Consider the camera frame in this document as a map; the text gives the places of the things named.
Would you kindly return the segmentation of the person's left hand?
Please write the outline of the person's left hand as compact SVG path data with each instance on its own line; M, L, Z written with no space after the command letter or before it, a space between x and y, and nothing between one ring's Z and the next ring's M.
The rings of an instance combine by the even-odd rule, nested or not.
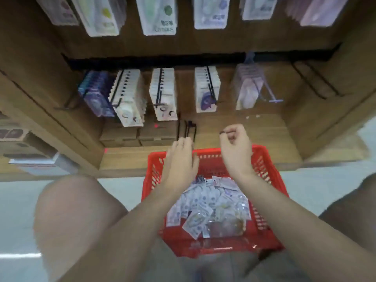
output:
M191 138L181 137L167 150L164 159L161 184L168 190L181 195L188 189L197 175L192 175L194 144Z

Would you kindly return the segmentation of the person's right hand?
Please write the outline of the person's right hand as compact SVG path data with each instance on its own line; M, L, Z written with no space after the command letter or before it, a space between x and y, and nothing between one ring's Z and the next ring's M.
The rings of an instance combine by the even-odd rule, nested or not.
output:
M253 173L251 165L252 143L250 145L221 145L222 158L229 175L239 181Z

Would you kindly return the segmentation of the person's right forearm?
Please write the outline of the person's right forearm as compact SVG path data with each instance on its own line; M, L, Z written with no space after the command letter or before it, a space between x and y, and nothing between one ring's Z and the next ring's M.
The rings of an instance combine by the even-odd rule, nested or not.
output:
M255 173L236 181L309 281L376 282L376 255Z

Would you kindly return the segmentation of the person's left forearm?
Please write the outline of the person's left forearm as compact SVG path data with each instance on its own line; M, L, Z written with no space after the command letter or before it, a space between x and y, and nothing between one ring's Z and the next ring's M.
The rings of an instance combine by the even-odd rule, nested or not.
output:
M134 282L165 216L194 178L181 175L164 179L58 282Z

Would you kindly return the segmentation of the short black double hook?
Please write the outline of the short black double hook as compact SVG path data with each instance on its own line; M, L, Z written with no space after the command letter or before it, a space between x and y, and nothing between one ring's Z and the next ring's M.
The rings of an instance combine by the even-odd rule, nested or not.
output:
M184 137L187 138L191 138L192 142L194 143L195 142L195 138L196 138L196 134L197 134L197 124L194 123L193 121L189 120L185 120L184 121L185 123L185 129L184 129Z

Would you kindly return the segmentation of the red plastic shopping basket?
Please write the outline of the red plastic shopping basket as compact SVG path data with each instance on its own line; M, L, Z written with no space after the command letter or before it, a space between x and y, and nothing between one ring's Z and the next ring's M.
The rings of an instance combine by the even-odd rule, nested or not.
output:
M200 158L198 175L206 179L212 176L228 177L219 148L194 150ZM275 189L289 197L279 171L275 168L268 150L261 145L252 146L251 163L258 176ZM196 258L200 255L218 254L232 251L282 250L284 246L275 237L267 221L250 203L251 220L246 223L245 232L237 237L193 239L180 226L162 227L159 235L178 257Z

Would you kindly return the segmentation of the hanging row of clear pink packets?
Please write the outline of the hanging row of clear pink packets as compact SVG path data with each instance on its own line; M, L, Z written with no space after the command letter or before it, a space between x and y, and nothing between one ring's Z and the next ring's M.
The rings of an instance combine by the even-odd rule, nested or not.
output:
M264 85L264 78L256 64L237 64L232 80L235 110L251 109L255 106Z

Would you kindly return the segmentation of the black metal display hook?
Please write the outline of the black metal display hook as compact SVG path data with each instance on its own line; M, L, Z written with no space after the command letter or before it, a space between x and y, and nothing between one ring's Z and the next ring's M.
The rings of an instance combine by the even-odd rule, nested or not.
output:
M326 77L324 77L319 70L317 70L317 68L315 68L314 66L312 66L308 61L304 61L304 64L306 66L308 66L314 74L316 74L333 92L334 94L336 95L336 97L343 97L344 95L341 94L341 92L336 89L336 87L334 85L332 85L332 83L329 82L329 80L327 80Z
M73 92L68 100L59 107L54 107L54 110L58 111L73 111L76 110L81 105L82 98L78 92Z
M303 73L297 68L294 61L290 61L290 64L294 71L298 74L298 76L303 80L303 82L308 86L308 88L316 95L318 98L322 100L327 100L327 97L321 95L317 89L314 88L314 86L311 84L311 82L308 80L306 76L303 75Z

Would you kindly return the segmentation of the hanging row of blue packets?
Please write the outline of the hanging row of blue packets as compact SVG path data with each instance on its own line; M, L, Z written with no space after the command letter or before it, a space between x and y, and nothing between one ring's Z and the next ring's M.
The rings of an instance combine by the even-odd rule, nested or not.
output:
M113 118L109 96L115 77L108 71L88 70L78 85L78 93L96 117Z

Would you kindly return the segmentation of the person's right leg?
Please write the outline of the person's right leg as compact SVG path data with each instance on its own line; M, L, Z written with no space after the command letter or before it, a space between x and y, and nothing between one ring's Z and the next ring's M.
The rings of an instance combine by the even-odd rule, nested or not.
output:
M376 255L376 173L329 205L319 218Z

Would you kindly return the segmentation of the hanging white green packets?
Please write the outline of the hanging white green packets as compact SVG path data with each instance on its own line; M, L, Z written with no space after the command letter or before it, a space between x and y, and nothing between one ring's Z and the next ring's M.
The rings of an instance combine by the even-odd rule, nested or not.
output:
M136 0L145 36L174 36L177 32L176 0Z

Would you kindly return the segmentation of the hanging pale pink packets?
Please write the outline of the hanging pale pink packets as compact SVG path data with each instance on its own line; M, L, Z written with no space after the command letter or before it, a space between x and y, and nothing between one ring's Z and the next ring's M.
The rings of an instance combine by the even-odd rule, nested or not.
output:
M285 13L301 27L330 27L348 0L287 0Z

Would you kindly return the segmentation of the stack of flat boxed goods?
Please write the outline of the stack of flat boxed goods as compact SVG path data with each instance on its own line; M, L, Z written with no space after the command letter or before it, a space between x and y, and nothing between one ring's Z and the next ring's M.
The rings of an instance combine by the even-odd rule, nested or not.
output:
M52 159L58 151L0 111L0 158Z

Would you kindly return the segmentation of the hanging white purple packets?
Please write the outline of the hanging white purple packets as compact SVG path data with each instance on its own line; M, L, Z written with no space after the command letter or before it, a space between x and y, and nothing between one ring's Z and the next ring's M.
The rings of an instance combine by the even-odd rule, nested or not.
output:
M79 21L67 0L36 0L55 26L78 26Z

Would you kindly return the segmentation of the black slotted rail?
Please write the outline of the black slotted rail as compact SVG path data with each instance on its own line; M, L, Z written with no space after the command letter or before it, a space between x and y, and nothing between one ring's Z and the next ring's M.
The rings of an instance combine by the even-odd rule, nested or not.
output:
M124 56L124 57L91 57L75 59L62 54L64 61L71 70L116 70L140 69L177 66L216 66L236 65L239 63L268 63L295 61L328 61L341 47L338 43L334 48L314 50L290 50L270 52L234 52L234 53L203 53L189 55L160 56Z

